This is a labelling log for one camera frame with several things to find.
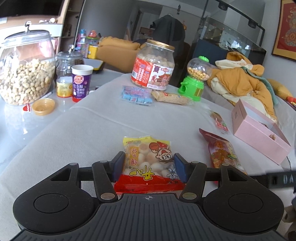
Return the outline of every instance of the open box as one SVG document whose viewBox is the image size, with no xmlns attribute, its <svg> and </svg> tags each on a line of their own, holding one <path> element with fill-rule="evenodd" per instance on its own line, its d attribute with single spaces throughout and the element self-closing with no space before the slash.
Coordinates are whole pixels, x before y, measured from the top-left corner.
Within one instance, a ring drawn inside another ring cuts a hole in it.
<svg viewBox="0 0 296 241">
<path fill-rule="evenodd" d="M 239 100 L 231 113 L 233 134 L 277 164 L 291 146 L 277 124 L 250 104 Z"/>
</svg>

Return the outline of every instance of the small snack packet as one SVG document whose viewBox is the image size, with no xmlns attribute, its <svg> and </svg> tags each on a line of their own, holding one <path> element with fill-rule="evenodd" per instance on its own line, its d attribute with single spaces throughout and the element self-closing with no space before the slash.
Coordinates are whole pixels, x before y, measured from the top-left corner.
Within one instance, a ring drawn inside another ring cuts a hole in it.
<svg viewBox="0 0 296 241">
<path fill-rule="evenodd" d="M 220 168 L 223 163 L 227 163 L 247 174 L 228 140 L 202 129 L 200 129 L 200 133 L 209 143 L 210 158 L 215 168 Z"/>
<path fill-rule="evenodd" d="M 193 101 L 190 98 L 178 94 L 167 93 L 162 91 L 152 91 L 151 94 L 157 101 L 161 102 L 181 105 L 188 105 L 193 103 Z"/>
<path fill-rule="evenodd" d="M 218 129 L 221 129 L 225 132 L 229 132 L 224 120 L 222 119 L 221 115 L 219 115 L 217 112 L 214 112 L 210 110 L 210 116 L 214 119 L 215 125 Z"/>
<path fill-rule="evenodd" d="M 152 137 L 123 139 L 125 163 L 114 189 L 117 193 L 151 193 L 182 190 L 170 142 Z"/>
<path fill-rule="evenodd" d="M 121 99 L 135 104 L 151 105 L 151 90 L 135 86 L 123 86 Z"/>
</svg>

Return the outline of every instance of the cup logo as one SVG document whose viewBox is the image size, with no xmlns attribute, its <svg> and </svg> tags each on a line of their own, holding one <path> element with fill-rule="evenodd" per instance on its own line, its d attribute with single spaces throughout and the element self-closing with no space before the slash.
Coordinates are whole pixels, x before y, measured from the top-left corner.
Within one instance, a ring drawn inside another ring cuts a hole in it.
<svg viewBox="0 0 296 241">
<path fill-rule="evenodd" d="M 74 83 L 80 85 L 84 81 L 84 77 L 82 75 L 76 75 L 74 77 Z"/>
</svg>

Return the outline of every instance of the plastic jar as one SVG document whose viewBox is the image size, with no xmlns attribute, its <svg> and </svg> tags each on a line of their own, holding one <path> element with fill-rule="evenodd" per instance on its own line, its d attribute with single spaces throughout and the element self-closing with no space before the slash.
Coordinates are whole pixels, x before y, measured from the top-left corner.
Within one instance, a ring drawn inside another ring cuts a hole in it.
<svg viewBox="0 0 296 241">
<path fill-rule="evenodd" d="M 188 75 L 199 81 L 207 81 L 212 74 L 212 67 L 209 60 L 204 56 L 193 58 L 187 65 Z"/>
<path fill-rule="evenodd" d="M 69 46 L 66 52 L 59 52 L 56 57 L 57 64 L 57 96 L 62 98 L 71 97 L 73 94 L 72 69 L 78 64 L 84 64 L 80 52 L 73 51 L 74 45 Z"/>
<path fill-rule="evenodd" d="M 0 95 L 11 105 L 44 96 L 55 72 L 54 48 L 45 30 L 26 30 L 5 38 L 0 50 Z"/>
<path fill-rule="evenodd" d="M 175 67 L 174 49 L 173 46 L 148 39 L 146 46 L 137 54 L 132 82 L 141 87 L 164 91 Z"/>
</svg>

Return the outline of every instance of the television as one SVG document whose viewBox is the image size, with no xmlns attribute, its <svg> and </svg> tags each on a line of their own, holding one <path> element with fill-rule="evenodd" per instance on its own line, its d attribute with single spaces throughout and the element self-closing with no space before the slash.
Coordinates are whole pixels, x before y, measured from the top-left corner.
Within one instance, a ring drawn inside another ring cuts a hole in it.
<svg viewBox="0 0 296 241">
<path fill-rule="evenodd" d="M 64 0 L 0 0 L 0 18 L 21 15 L 59 16 Z"/>
</svg>

